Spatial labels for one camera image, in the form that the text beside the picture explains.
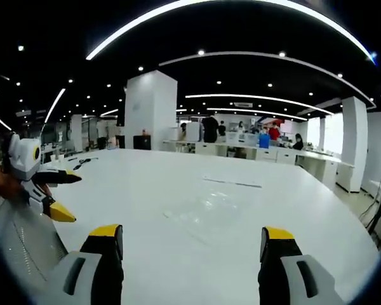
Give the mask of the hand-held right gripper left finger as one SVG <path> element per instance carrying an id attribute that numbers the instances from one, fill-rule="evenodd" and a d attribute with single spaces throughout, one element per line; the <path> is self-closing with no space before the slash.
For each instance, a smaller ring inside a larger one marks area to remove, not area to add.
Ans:
<path id="1" fill-rule="evenodd" d="M 101 226 L 51 270 L 37 303 L 121 304 L 123 280 L 123 227 Z"/>

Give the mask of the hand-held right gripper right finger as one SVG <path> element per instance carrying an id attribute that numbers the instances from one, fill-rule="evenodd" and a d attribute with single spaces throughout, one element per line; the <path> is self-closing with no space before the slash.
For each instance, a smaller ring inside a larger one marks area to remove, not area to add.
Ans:
<path id="1" fill-rule="evenodd" d="M 284 229 L 262 228 L 257 282 L 260 304 L 344 303 L 334 277 Z"/>

